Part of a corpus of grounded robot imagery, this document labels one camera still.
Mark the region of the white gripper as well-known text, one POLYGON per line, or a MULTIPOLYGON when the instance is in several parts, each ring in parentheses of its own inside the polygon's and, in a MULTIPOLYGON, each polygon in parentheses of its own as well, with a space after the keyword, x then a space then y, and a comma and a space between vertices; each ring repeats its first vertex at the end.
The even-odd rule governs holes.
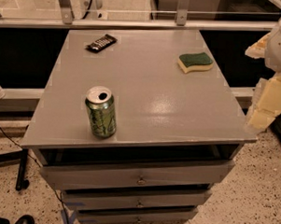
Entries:
POLYGON ((246 114, 246 127, 252 133, 261 133, 281 114, 281 19, 270 33, 245 50, 245 56, 265 59, 268 68, 280 72, 270 79, 260 79, 246 114))

